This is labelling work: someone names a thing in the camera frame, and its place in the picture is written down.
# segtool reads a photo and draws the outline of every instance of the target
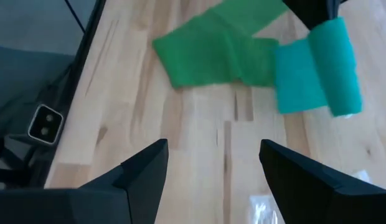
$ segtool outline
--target clear plastic bag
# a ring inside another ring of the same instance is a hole
[[[369,184],[372,183],[372,180],[370,179],[369,175],[367,174],[366,170],[361,170],[359,172],[356,172],[355,174],[352,175],[355,178],[358,178],[361,181],[367,182]]]
[[[250,196],[249,224],[282,224],[278,206],[272,195]]]

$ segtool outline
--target green towel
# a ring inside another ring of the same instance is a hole
[[[334,116],[359,113],[362,98],[354,51],[343,18],[315,27],[307,39],[276,51],[280,113],[328,105]]]
[[[280,0],[226,0],[153,41],[171,84],[272,86],[278,41],[252,38],[286,6]]]

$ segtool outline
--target wood grain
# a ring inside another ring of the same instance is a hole
[[[159,138],[169,166],[156,223],[245,223],[269,194],[261,139],[386,188],[386,0],[341,6],[357,58],[364,111],[280,115],[275,92],[241,83],[173,90],[151,41],[218,0],[107,0],[46,187],[78,187]],[[286,12],[256,36],[282,44],[308,33]]]

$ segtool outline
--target black object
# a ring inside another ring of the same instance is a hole
[[[83,33],[85,33],[85,29],[80,21],[80,19],[78,18],[77,14],[75,13],[73,7],[71,6],[70,2],[68,0],[64,0],[64,2],[66,3],[68,9],[70,10],[71,14],[73,15],[74,19],[75,19],[75,22],[77,22],[78,26],[80,27],[81,31]]]
[[[346,1],[347,0],[283,0],[309,30],[327,20],[335,19],[338,16],[340,4]]]
[[[286,224],[386,223],[386,190],[271,140],[260,161]]]
[[[35,152],[36,147],[32,147],[22,160],[5,147],[4,138],[0,138],[0,159],[10,167],[10,169],[0,168],[0,182],[5,184],[6,189],[25,187],[29,184],[31,179],[29,163]]]
[[[167,163],[160,139],[79,189],[0,190],[0,224],[152,224]]]
[[[10,123],[8,136],[27,144],[53,146],[64,117],[59,111],[42,103],[25,104]]]

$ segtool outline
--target teal roll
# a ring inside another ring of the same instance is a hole
[[[356,61],[343,18],[315,27],[308,40],[331,113],[341,116],[361,112]]]
[[[328,105],[333,116],[362,110],[354,51],[344,20],[315,27],[306,39],[276,50],[276,95],[280,113]]]
[[[276,50],[276,97],[281,114],[326,106],[307,39]]]

